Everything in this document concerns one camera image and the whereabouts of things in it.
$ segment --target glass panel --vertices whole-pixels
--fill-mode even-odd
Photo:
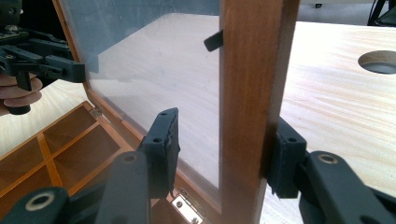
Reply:
[[[219,52],[208,52],[204,40],[219,30],[219,1],[63,4],[92,89],[145,131],[159,112],[178,107],[179,167],[202,189],[216,191]]]

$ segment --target clamp screw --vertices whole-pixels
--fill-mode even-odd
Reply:
[[[198,218],[193,218],[191,221],[191,224],[198,224]]]
[[[181,208],[181,206],[183,206],[183,202],[177,202],[176,203],[176,207]]]

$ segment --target wooden post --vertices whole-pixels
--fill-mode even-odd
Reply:
[[[223,223],[258,223],[299,1],[222,1]]]

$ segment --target metal hinge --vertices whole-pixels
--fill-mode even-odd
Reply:
[[[177,197],[172,201],[172,205],[191,224],[201,224],[204,221],[205,217],[203,213],[200,213],[199,210],[189,202],[182,193],[177,195]]]
[[[92,109],[90,113],[96,119],[102,116],[102,110],[99,107]]]

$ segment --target finger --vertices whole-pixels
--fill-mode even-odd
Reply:
[[[37,91],[32,94],[20,97],[20,98],[13,98],[13,99],[6,99],[4,100],[4,105],[9,107],[18,107],[24,105],[31,105],[37,102],[41,98],[41,92]]]
[[[29,74],[30,79],[34,78],[35,75]],[[0,74],[0,86],[15,86],[17,85],[17,79],[15,77],[8,76],[6,74]]]
[[[9,114],[8,109],[4,106],[4,100],[0,100],[0,116]]]
[[[43,84],[41,83],[40,79],[34,77],[31,80],[32,83],[32,91],[25,91],[18,86],[6,86],[0,87],[0,99],[7,99],[7,98],[19,98],[25,95],[29,95],[32,92],[39,91],[43,88]]]

